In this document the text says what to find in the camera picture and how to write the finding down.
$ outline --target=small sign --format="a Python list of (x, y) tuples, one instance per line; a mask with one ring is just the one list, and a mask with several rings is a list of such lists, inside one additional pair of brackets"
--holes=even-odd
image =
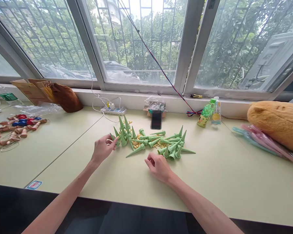
[(34, 180), (33, 182), (31, 182), (31, 183), (27, 186), (27, 189), (35, 190), (35, 189), (38, 188), (41, 184), (42, 184), (42, 181)]

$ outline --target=brown drawstring bag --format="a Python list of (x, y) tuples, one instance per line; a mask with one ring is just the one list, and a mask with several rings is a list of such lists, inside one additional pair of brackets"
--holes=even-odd
[(72, 113), (80, 111), (84, 107), (70, 87), (59, 83), (47, 85), (51, 88), (56, 102), (63, 108), (64, 111)]

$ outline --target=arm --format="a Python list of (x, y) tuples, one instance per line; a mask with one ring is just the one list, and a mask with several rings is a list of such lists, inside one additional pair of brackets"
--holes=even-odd
[(109, 134), (94, 143), (92, 158), (85, 169), (41, 212), (23, 231), (23, 234), (51, 234), (56, 232), (90, 176), (110, 155), (112, 150), (115, 150), (118, 138), (112, 143), (110, 142), (110, 145), (106, 144), (107, 139), (110, 139)]
[(173, 173), (162, 155), (149, 153), (145, 162), (158, 180), (179, 195), (207, 234), (243, 233), (220, 209)]

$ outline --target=orange plush toy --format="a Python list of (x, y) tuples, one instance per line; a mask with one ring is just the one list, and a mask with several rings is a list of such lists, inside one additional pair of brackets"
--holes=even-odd
[(252, 102), (247, 118), (272, 139), (293, 150), (293, 103)]

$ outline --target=desk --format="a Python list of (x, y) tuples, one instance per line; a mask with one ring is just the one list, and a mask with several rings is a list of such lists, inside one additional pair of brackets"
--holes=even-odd
[[(15, 113), (13, 107), (3, 109), (0, 121)], [(41, 124), (35, 132), (29, 131), (28, 137), (21, 140), (15, 149), (0, 152), (0, 185), (24, 188), (93, 126), (102, 114), (93, 111), (92, 107), (84, 107), (75, 113), (45, 117), (51, 122)]]
[[(144, 128), (148, 135), (150, 119), (145, 112), (128, 110), (126, 115), (136, 133)], [(114, 121), (116, 116), (109, 115)], [(185, 148), (197, 154), (183, 153), (179, 161), (168, 161), (171, 169), (193, 189), (213, 202), (230, 218), (293, 226), (293, 164), (243, 144), (225, 122), (217, 128), (196, 125), (197, 118), (167, 113), (162, 129), (166, 136), (178, 133), (182, 124), (187, 130)], [(60, 193), (82, 171), (91, 158), (93, 143), (113, 133), (112, 123), (105, 118), (94, 125), (37, 180), (38, 190)], [(91, 176), (80, 196), (176, 211), (188, 209), (166, 185), (148, 171), (144, 159), (150, 151), (125, 158), (129, 146), (117, 148)]]

